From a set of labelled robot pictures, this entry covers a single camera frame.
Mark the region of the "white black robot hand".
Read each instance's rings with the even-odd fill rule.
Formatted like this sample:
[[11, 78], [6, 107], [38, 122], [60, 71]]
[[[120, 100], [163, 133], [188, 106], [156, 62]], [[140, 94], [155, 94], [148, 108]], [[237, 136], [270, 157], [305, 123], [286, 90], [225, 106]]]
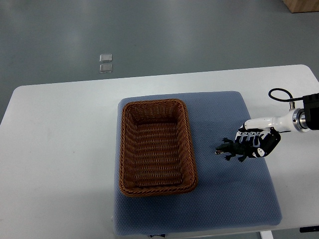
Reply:
[[235, 142], [249, 147], [249, 158], [268, 156], [281, 140], [281, 133], [307, 132], [303, 109], [293, 109], [283, 117], [249, 119], [238, 129]]

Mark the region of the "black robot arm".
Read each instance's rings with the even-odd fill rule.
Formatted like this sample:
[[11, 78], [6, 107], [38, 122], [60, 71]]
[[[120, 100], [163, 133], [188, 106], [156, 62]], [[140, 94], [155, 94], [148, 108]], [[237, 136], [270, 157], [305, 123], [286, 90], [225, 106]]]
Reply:
[[311, 130], [319, 130], [319, 94], [306, 95], [302, 99], [307, 127]]

